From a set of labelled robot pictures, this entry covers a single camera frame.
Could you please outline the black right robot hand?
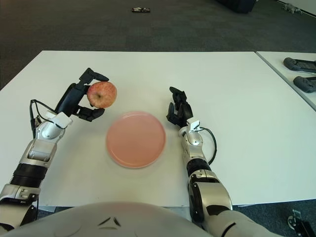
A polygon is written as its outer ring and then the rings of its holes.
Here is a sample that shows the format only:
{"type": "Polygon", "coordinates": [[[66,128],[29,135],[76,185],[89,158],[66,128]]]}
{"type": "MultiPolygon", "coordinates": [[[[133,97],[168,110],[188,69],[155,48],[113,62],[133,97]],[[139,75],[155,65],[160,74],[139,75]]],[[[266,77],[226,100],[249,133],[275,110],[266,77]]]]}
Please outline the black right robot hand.
{"type": "Polygon", "coordinates": [[[169,88],[172,93],[173,103],[170,102],[168,112],[166,115],[167,120],[179,128],[187,128],[189,132],[199,131],[199,120],[192,120],[193,112],[190,104],[187,102],[187,97],[184,91],[175,87],[169,88]]]}

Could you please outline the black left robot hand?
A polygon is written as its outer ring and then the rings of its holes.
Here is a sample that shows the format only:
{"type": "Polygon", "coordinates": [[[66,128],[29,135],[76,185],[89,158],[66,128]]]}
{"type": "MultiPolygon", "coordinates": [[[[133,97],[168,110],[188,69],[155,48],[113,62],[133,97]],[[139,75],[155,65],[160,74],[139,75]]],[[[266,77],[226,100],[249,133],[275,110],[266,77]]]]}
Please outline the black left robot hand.
{"type": "Polygon", "coordinates": [[[92,69],[87,68],[84,73],[80,76],[78,83],[72,83],[64,95],[58,102],[54,112],[56,114],[63,112],[65,115],[70,117],[71,115],[77,116],[79,119],[92,122],[99,118],[105,112],[105,109],[90,109],[79,105],[84,95],[87,95],[90,83],[94,80],[108,82],[109,79],[92,69]]]}

